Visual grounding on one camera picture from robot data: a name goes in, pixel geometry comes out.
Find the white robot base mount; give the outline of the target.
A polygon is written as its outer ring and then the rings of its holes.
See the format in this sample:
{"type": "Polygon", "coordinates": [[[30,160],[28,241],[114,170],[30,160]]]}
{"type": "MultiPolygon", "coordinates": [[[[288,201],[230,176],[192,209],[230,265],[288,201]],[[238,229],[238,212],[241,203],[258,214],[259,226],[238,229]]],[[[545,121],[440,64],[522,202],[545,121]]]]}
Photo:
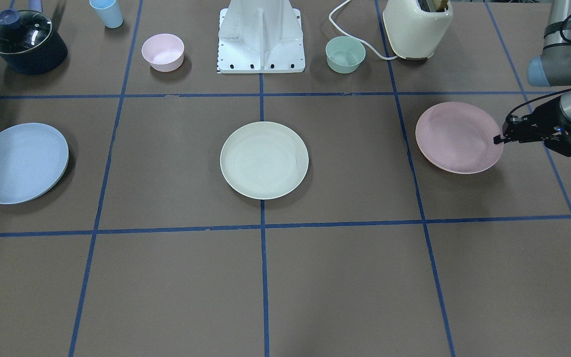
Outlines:
{"type": "Polygon", "coordinates": [[[232,0],[220,10],[220,74],[290,74],[306,68],[301,11],[289,0],[232,0]]]}

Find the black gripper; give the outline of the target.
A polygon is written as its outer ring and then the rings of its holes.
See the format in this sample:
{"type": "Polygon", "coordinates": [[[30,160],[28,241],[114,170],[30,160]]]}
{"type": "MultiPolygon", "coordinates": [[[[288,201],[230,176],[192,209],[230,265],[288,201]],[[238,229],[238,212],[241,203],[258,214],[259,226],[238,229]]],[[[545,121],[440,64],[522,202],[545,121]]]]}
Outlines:
{"type": "Polygon", "coordinates": [[[503,124],[503,136],[493,137],[494,145],[543,142],[551,151],[571,157],[571,120],[561,109],[560,98],[549,100],[523,117],[510,114],[503,124]]]}

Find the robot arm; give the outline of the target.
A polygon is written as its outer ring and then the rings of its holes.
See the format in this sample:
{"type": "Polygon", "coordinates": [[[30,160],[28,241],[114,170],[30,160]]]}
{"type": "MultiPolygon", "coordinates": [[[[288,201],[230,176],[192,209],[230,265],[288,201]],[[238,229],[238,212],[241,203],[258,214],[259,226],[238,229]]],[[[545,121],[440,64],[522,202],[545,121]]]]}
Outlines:
{"type": "Polygon", "coordinates": [[[571,0],[552,2],[544,47],[528,64],[527,78],[532,86],[565,90],[547,95],[547,102],[528,115],[509,112],[493,143],[543,142],[551,151],[571,157],[571,0]]]}

